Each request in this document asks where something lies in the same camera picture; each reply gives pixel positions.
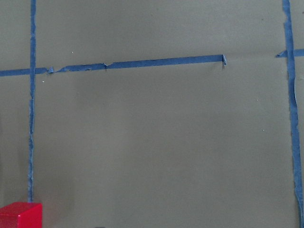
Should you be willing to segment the red block moved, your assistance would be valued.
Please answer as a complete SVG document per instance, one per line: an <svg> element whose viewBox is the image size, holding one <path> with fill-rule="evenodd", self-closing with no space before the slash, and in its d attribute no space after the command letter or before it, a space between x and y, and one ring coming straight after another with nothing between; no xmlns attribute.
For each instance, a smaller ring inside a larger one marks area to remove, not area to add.
<svg viewBox="0 0 304 228"><path fill-rule="evenodd" d="M42 228L41 203L14 202L0 208L1 228Z"/></svg>

